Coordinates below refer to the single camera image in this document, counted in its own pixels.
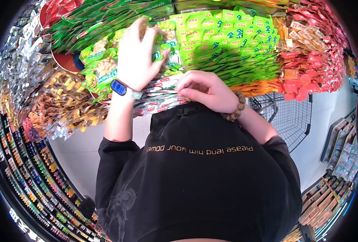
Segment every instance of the hanging snack display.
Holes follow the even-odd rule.
[[[0,55],[0,110],[24,124],[32,140],[67,138],[75,128],[104,121],[119,40],[142,16],[149,20],[141,37],[151,27],[165,32],[151,56],[165,64],[135,102],[134,117],[188,103],[174,91],[187,70],[214,72],[246,97],[279,92],[299,101],[335,91],[343,80],[347,40],[321,0],[51,0],[30,8]],[[80,74],[52,59],[68,54]]]
[[[85,131],[104,119],[108,113],[106,104],[94,103],[94,97],[82,86],[84,81],[83,75],[58,68],[44,84],[28,115],[39,133],[38,139],[67,139],[74,129]]]
[[[228,86],[278,76],[273,53],[279,36],[268,14],[240,6],[170,16],[183,66],[214,72]]]
[[[343,49],[348,42],[330,8],[321,0],[288,4],[285,25],[288,30],[277,46],[285,99],[302,101],[307,93],[338,90],[345,75]]]
[[[20,15],[0,52],[0,111],[10,117],[31,101],[52,72],[50,40],[38,37],[44,3],[37,1]]]

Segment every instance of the supermarket aisle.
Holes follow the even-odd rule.
[[[292,151],[291,157],[299,171],[301,191],[307,189],[325,174],[327,165],[319,161],[332,123],[346,117],[357,104],[357,95],[346,76],[340,90],[333,93],[315,93],[312,99],[311,131]]]
[[[321,156],[329,126],[341,117],[347,116],[356,107],[357,97],[352,93],[348,77],[341,90],[334,93],[313,95],[311,131],[302,143],[291,153],[300,173],[301,191],[317,181],[326,170]],[[134,141],[143,147],[149,133],[149,117],[134,119]],[[50,144],[63,170],[84,196],[94,199],[96,176],[99,164],[98,147],[102,140],[104,123],[89,127],[85,132],[75,131],[66,141],[63,138],[51,140]]]
[[[149,134],[150,115],[137,117],[133,122],[133,141],[143,147]],[[75,188],[94,200],[99,164],[98,148],[104,136],[105,124],[89,127],[85,132],[77,130],[66,141],[50,140],[55,155]]]

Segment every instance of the shirt sleeve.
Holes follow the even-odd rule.
[[[99,161],[95,203],[98,208],[106,208],[114,186],[126,162],[140,148],[133,141],[112,142],[106,138],[101,141],[98,153]]]
[[[263,145],[263,148],[271,155],[279,164],[289,184],[298,184],[300,190],[300,176],[295,162],[290,157],[288,146],[279,136],[271,138]]]

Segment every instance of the shopping cart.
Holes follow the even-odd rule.
[[[263,116],[292,152],[311,129],[312,94],[302,102],[286,101],[282,94],[269,93],[249,98],[249,106]]]

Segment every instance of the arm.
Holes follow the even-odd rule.
[[[134,99],[119,98],[113,93],[112,103],[106,117],[104,137],[113,142],[132,140]]]
[[[245,104],[242,115],[237,122],[247,130],[260,144],[265,144],[272,137],[278,136],[277,131],[266,119]]]
[[[135,91],[141,91],[160,71],[169,49],[162,51],[164,58],[152,62],[152,47],[156,34],[164,35],[160,28],[149,28],[140,40],[140,31],[148,18],[138,18],[118,44],[117,80]],[[132,140],[134,99],[119,96],[113,92],[112,103],[106,118],[104,137],[113,142]]]
[[[178,91],[178,96],[198,101],[218,113],[231,114],[238,108],[238,97],[212,72],[187,71],[178,81],[175,90]],[[237,122],[260,144],[277,136],[273,126],[247,105]]]

